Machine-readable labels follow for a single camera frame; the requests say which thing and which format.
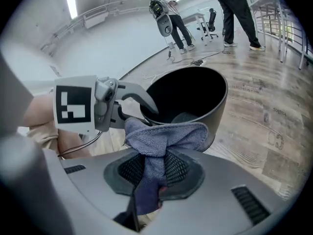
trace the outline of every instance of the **black vent grille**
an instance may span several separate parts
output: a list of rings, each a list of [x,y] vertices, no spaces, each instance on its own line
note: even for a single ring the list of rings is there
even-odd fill
[[[140,154],[134,156],[118,167],[118,174],[137,187],[143,176],[144,160]]]
[[[86,167],[84,167],[83,165],[75,165],[75,166],[72,166],[72,167],[68,167],[68,168],[64,168],[65,172],[67,174],[70,174],[70,173],[74,173],[76,171],[80,171],[80,170],[83,170],[83,169],[86,169]]]
[[[245,210],[253,225],[260,223],[269,216],[269,212],[247,187],[238,187],[231,191]]]
[[[164,157],[164,165],[168,187],[172,187],[175,184],[183,181],[189,171],[188,164],[171,152],[166,152]]]

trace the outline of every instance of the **wooden floor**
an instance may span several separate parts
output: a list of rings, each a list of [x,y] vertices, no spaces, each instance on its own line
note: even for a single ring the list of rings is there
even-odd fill
[[[290,49],[285,63],[280,63],[278,41],[269,36],[265,52],[249,50],[244,32],[237,32],[235,40],[239,46],[226,48],[230,54],[205,59],[204,66],[221,72],[229,85],[220,127],[206,153],[237,163],[288,199],[301,189],[312,164],[313,68],[304,65],[299,70],[300,56]],[[175,61],[198,60],[224,48],[221,36],[206,47],[202,42],[195,45],[195,50],[184,55],[174,51]],[[171,64],[166,61],[167,55],[167,50],[162,51],[123,80],[146,89],[152,78],[143,79],[142,74],[161,74],[192,61]],[[141,116],[139,105],[133,100],[122,105],[125,113]],[[118,150],[125,134],[111,130],[111,135],[113,149]],[[103,138],[95,145],[95,154],[111,152],[104,148],[107,140]]]

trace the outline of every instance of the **person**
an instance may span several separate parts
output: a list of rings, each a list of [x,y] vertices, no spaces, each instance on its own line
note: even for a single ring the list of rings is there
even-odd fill
[[[23,127],[29,127],[27,136],[37,142],[41,148],[54,150],[57,155],[66,150],[83,145],[77,133],[58,130],[54,124],[53,94],[33,98],[23,117]],[[91,157],[86,148],[64,155],[66,159]]]
[[[184,54],[186,52],[186,49],[184,48],[184,44],[182,42],[182,40],[180,39],[180,36],[178,34],[177,28],[180,29],[180,31],[182,32],[182,35],[184,36],[187,45],[188,45],[188,50],[191,51],[195,48],[195,46],[192,44],[191,41],[191,37],[189,35],[189,32],[186,28],[186,26],[184,25],[181,16],[179,15],[177,9],[175,8],[175,6],[177,5],[177,2],[174,0],[159,0],[159,1],[165,1],[168,4],[168,8],[169,8],[169,12],[168,15],[172,21],[172,25],[173,25],[173,31],[172,31],[172,37],[175,41],[175,43],[177,44],[180,53]]]
[[[249,9],[247,0],[218,0],[224,12],[224,46],[237,46],[234,42],[234,15],[247,34],[250,41],[250,49],[265,51],[265,48],[260,45],[256,37],[254,21]]]

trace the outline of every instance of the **black pants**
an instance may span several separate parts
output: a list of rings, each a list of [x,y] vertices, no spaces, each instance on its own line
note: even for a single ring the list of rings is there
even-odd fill
[[[172,31],[172,37],[175,41],[175,43],[177,44],[178,48],[183,49],[184,48],[184,44],[182,42],[182,40],[180,39],[180,36],[178,34],[177,31],[177,27],[180,29],[180,31],[182,32],[182,35],[184,36],[187,45],[190,46],[191,45],[191,38],[189,36],[189,32],[186,28],[186,26],[184,25],[182,18],[180,15],[169,15],[170,19],[172,21],[172,25],[173,25],[173,31]]]
[[[234,41],[234,14],[247,34],[252,47],[260,47],[247,0],[218,0],[224,12],[224,41]]]

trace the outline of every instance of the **blue cloth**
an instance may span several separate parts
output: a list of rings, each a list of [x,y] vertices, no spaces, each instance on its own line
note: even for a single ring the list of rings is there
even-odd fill
[[[164,159],[167,147],[182,147],[202,151],[208,138],[203,123],[178,123],[147,126],[136,118],[125,123],[125,143],[145,155],[143,177],[134,196],[138,215],[158,209],[158,191],[166,186]]]

